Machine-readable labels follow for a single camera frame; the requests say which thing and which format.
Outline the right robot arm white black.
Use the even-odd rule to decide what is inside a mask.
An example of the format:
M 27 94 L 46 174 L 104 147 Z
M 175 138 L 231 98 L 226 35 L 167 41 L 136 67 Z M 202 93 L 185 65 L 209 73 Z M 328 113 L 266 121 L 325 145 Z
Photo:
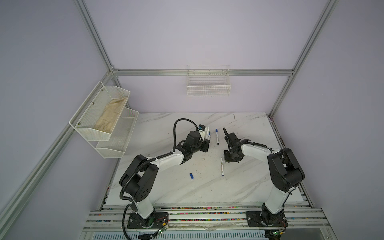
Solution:
M 258 216 L 247 212 L 249 226 L 284 226 L 284 207 L 289 195 L 305 179 L 304 171 L 293 151 L 284 148 L 275 152 L 266 145 L 249 139 L 241 140 L 235 133 L 229 134 L 225 128 L 223 131 L 228 145 L 228 149 L 224 151 L 224 160 L 227 163 L 239 163 L 244 157 L 252 157 L 268 164 L 269 167 L 273 187 Z

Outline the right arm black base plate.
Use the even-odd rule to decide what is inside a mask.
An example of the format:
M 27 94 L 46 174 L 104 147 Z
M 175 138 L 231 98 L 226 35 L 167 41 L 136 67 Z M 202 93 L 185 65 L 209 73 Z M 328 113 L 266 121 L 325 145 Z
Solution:
M 268 211 L 248 211 L 246 219 L 249 227 L 287 227 L 288 222 L 284 211 L 270 214 Z

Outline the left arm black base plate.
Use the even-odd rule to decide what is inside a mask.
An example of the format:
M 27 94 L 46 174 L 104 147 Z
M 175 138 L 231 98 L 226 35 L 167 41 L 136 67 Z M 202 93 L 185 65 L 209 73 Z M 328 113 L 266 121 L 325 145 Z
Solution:
M 168 223 L 169 213 L 152 213 L 147 219 L 137 213 L 130 213 L 127 223 L 128 229 L 160 229 Z

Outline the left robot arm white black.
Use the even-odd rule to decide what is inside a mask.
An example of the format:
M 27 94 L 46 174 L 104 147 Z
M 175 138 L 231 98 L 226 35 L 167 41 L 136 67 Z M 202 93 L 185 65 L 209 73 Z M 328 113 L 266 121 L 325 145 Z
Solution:
M 122 190 L 120 199 L 129 201 L 133 210 L 145 222 L 152 221 L 155 209 L 149 194 L 155 183 L 157 174 L 171 167 L 182 165 L 189 161 L 194 153 L 209 149 L 208 132 L 203 130 L 191 131 L 185 140 L 176 145 L 169 153 L 146 158 L 137 155 L 122 175 L 119 184 Z

